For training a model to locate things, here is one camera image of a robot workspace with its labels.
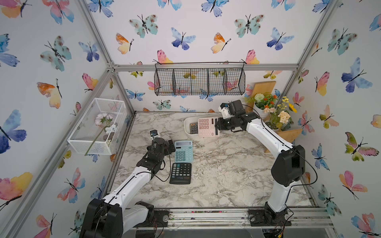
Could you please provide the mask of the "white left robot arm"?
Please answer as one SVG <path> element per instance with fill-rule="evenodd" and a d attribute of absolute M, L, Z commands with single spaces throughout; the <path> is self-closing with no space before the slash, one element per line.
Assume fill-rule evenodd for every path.
<path fill-rule="evenodd" d="M 137 202 L 130 209 L 127 205 L 160 171 L 164 157 L 175 151 L 172 140 L 166 141 L 160 137 L 154 137 L 132 174 L 104 198 L 94 198 L 89 203 L 79 236 L 81 238 L 121 238 L 124 233 L 137 225 L 152 225 L 154 223 L 153 205 Z"/>

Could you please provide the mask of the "black calculator with grey keys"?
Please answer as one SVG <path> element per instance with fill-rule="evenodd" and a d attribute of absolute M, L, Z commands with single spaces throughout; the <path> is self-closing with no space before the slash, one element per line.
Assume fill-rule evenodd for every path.
<path fill-rule="evenodd" d="M 190 123 L 190 134 L 198 134 L 198 123 Z"/>

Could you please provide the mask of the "pink calculator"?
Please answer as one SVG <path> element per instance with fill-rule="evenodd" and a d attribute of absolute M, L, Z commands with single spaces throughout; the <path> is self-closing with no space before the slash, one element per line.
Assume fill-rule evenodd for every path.
<path fill-rule="evenodd" d="M 218 137 L 220 132 L 216 127 L 218 118 L 200 118 L 197 121 L 199 137 Z"/>

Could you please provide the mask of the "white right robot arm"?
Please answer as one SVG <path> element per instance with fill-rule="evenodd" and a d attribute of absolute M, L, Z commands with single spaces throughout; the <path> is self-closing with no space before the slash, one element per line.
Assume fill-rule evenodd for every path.
<path fill-rule="evenodd" d="M 271 169 L 274 179 L 272 193 L 265 203 L 260 222 L 281 222 L 287 213 L 289 195 L 305 173 L 305 149 L 281 138 L 255 112 L 247 113 L 240 100 L 223 103 L 218 110 L 222 114 L 215 126 L 218 130 L 247 132 L 259 140 L 275 158 Z"/>

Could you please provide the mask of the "light blue calculator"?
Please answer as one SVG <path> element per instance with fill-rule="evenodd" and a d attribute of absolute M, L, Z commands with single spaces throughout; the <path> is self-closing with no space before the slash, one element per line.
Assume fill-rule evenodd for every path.
<path fill-rule="evenodd" d="M 193 143 L 190 140 L 175 141 L 175 162 L 192 163 L 193 162 Z"/>

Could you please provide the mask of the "black calculator dark keys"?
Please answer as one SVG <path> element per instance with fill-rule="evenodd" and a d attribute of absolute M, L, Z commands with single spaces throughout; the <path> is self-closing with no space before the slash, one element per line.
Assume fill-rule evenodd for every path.
<path fill-rule="evenodd" d="M 191 163 L 173 163 L 171 167 L 170 184 L 187 185 L 191 183 Z"/>

